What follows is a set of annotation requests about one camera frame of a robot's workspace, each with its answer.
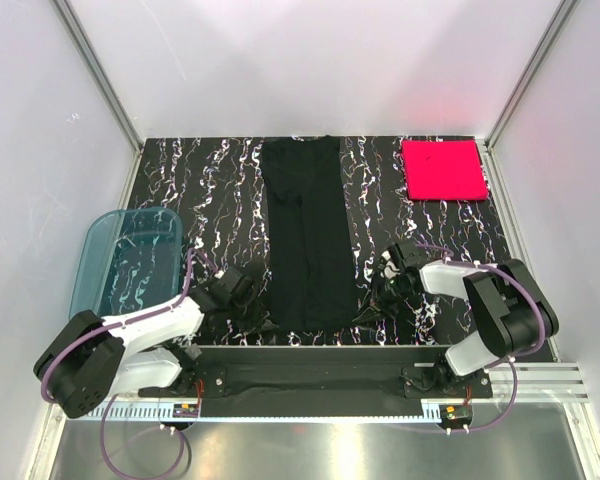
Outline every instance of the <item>red square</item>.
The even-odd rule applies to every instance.
[[[474,141],[404,140],[402,158],[412,200],[485,200],[487,184]]]

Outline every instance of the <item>white panel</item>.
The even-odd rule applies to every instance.
[[[51,2],[0,1],[0,480],[23,478],[43,406],[33,364],[131,161]]]
[[[558,0],[73,0],[140,135],[486,136]]]
[[[600,0],[580,3],[496,153],[600,426]]]

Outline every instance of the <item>folded black fabric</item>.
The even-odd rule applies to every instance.
[[[351,325],[354,259],[340,179],[340,139],[262,147],[271,246],[271,317],[282,330]]]

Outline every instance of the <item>black cloth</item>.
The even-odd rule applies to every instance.
[[[355,268],[340,179],[340,140],[262,147],[271,246],[271,319],[285,331],[351,325]]]

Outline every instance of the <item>white wall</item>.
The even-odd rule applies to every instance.
[[[72,0],[140,135],[486,136],[558,0]]]
[[[0,0],[0,480],[22,478],[42,409],[33,364],[131,161],[51,2]]]
[[[580,3],[496,153],[600,426],[600,0]]]

